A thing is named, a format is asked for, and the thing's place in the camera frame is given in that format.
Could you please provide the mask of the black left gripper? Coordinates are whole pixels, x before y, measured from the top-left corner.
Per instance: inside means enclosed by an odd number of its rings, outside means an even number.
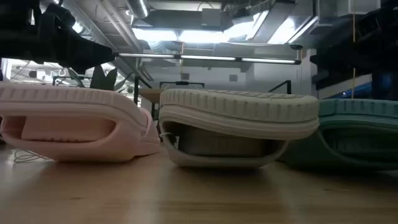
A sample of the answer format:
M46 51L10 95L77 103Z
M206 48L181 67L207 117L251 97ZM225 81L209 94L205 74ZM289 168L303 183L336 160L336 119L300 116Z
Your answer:
M30 45L33 61L57 62L74 66L77 73L85 73L95 65L115 59L110 47L85 39L74 31L76 19L62 7L62 3L51 2L44 12L40 10L39 2L31 2L30 7L35 20L35 37Z

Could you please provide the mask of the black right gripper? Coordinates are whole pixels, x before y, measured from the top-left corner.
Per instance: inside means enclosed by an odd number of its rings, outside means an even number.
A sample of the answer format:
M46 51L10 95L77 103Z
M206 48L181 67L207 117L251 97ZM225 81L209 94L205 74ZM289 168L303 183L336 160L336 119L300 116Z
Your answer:
M310 61L318 68L344 73L354 68L359 54L366 69L397 70L397 6L367 13L356 23L358 40L333 46L333 53L317 52Z

